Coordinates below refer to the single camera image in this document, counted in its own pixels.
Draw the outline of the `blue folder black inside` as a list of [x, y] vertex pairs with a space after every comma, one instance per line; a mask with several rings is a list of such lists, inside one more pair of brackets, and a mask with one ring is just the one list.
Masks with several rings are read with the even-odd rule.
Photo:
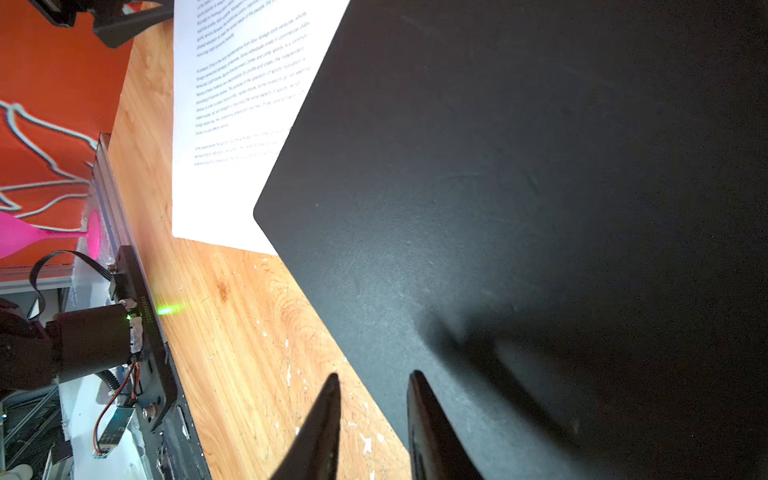
[[353, 1], [254, 217], [401, 438], [767, 475], [767, 5]]

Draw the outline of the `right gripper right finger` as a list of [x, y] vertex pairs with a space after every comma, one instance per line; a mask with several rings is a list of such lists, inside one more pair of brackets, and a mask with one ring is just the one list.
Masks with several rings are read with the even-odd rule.
[[409, 376], [407, 417], [414, 479], [482, 479], [419, 370]]

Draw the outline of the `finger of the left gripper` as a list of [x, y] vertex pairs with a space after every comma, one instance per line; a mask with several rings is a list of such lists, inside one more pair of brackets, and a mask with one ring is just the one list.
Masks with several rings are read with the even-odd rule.
[[89, 12], [94, 17], [93, 32], [109, 48], [118, 48], [148, 28], [170, 20], [174, 1], [157, 1], [157, 6], [126, 14], [126, 1], [96, 1]]

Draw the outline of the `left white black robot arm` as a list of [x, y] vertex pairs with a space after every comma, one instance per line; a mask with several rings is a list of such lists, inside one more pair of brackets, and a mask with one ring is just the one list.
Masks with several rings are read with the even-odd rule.
[[[172, 19], [174, 4], [156, 1], [133, 11], [129, 1], [36, 1], [34, 8], [52, 25], [71, 28], [80, 13], [94, 18], [93, 32], [109, 48], [117, 48], [146, 29]], [[98, 262], [102, 217], [92, 211], [83, 230], [60, 231], [24, 221], [6, 202], [1, 211], [1, 255], [7, 258], [36, 243], [84, 239], [86, 252], [73, 255], [108, 281], [111, 271]], [[124, 364], [142, 350], [143, 334], [131, 310], [99, 307], [67, 317], [60, 313], [47, 323], [24, 318], [8, 302], [1, 304], [1, 390], [14, 393], [66, 382]]]

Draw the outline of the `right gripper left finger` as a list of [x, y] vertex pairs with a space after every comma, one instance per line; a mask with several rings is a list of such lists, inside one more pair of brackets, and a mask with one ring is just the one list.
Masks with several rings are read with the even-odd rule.
[[330, 374], [272, 479], [337, 478], [341, 419], [341, 386]]

